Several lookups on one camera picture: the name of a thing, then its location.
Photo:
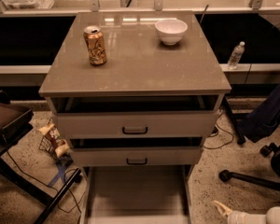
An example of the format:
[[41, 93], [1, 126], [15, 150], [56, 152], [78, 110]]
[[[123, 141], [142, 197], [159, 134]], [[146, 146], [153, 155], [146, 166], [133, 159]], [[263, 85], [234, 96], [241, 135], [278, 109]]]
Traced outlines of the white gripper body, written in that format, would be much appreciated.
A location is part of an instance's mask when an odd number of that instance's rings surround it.
[[266, 216], [233, 211], [227, 218], [228, 224], [266, 224]]

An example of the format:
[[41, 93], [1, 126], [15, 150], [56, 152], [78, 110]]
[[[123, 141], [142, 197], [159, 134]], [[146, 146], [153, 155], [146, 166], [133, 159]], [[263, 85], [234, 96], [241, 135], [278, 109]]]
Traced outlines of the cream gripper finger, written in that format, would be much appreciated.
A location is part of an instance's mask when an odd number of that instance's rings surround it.
[[225, 204], [219, 202], [219, 201], [214, 201], [214, 205], [217, 208], [218, 212], [224, 217], [228, 218], [230, 214], [232, 213], [232, 210], [226, 206]]

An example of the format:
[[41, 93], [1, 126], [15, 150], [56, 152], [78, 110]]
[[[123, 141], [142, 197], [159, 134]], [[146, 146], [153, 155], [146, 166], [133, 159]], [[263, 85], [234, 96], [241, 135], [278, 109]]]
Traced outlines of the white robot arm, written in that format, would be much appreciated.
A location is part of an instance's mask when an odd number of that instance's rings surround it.
[[266, 214], [249, 214], [231, 210], [225, 204], [214, 201], [218, 212], [227, 220], [227, 224], [280, 224], [280, 206], [270, 208]]

